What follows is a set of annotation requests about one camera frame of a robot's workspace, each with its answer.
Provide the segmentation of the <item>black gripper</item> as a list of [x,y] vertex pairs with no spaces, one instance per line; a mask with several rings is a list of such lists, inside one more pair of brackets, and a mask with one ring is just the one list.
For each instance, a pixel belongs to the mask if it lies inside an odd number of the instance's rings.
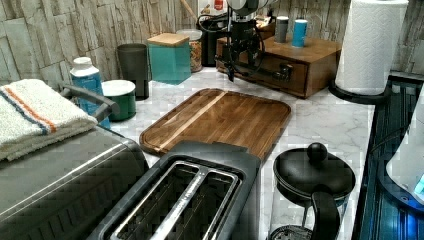
[[[230,57],[233,61],[248,61],[251,69],[260,67],[261,34],[254,18],[230,15],[225,37],[227,42],[222,48],[223,57]],[[234,82],[233,64],[229,62],[226,67],[229,81]]]

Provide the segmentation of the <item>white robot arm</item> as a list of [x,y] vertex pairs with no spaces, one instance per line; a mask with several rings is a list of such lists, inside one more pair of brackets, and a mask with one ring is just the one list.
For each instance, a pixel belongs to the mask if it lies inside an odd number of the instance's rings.
[[226,0],[226,44],[221,62],[228,79],[233,82],[235,74],[251,76],[261,67],[265,54],[264,39],[257,27],[254,13],[276,0]]

